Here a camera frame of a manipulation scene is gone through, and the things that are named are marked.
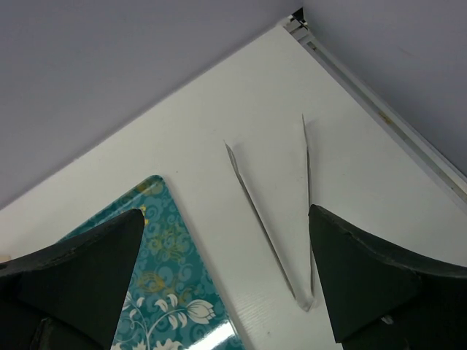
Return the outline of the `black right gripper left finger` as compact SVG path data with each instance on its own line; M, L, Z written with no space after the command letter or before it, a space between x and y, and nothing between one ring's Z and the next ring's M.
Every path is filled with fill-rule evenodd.
M2 349L110 349L139 253L144 216L1 264Z

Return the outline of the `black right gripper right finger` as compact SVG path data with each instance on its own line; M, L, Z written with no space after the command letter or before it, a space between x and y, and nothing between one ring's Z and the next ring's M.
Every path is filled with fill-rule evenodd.
M466 268L392 244L317 205L309 237L343 349L466 348Z

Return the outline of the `metal tongs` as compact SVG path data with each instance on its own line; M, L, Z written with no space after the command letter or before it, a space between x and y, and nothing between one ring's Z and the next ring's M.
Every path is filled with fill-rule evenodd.
M307 211L309 211L311 205L312 205L312 170L311 170L311 160L310 160L310 148L309 148L309 138L307 136L307 129L306 129L306 120L304 115L301 115L301 121L302 121L302 128L303 128L303 133L304 133L304 145L305 145L305 155L306 155L306 198L307 198ZM236 156L234 154L234 151L231 149L231 147L227 144L224 143L228 158L230 160L231 166L233 168L233 172L235 173L235 176L239 182L239 185L242 189L242 192L244 193L244 196L247 200L247 202L250 205L250 208L257 220L257 223L260 226L260 229L262 230L264 237L269 245L269 248L271 252L274 255L274 259L277 263L277 266L282 274L283 280L289 289L290 293L292 294L294 300L297 302L298 306L300 307L301 310L304 312L308 313L311 309L313 309L316 299L314 297L314 268L313 268L313 260L314 260L314 255L312 252L311 248L311 239L308 238L308 253L309 253L309 258L308 258L308 263L309 263L309 296L305 296L304 299L301 299L299 296L297 296L296 293L296 286L292 283L289 274L287 273L287 269L285 268L283 264L283 260L285 257L282 257L280 254L280 251L276 249L274 245L274 239L269 235L269 232L267 231L267 228L265 224L263 223L263 220L261 218L260 213L258 212L255 202L249 193L248 187L245 184L243 178L242 178L242 173L239 169L238 163L236 161Z

